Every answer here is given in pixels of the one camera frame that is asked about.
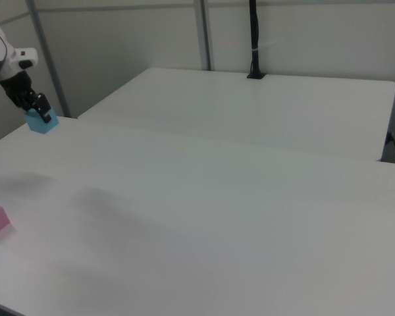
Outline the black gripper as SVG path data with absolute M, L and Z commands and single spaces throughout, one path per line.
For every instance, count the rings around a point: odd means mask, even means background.
M 18 107 L 28 112 L 35 110 L 44 123 L 51 121 L 51 106 L 43 93 L 37 94 L 32 89 L 32 80 L 26 71 L 17 73 L 11 78 L 0 80 L 0 85 L 4 89 L 8 98 Z

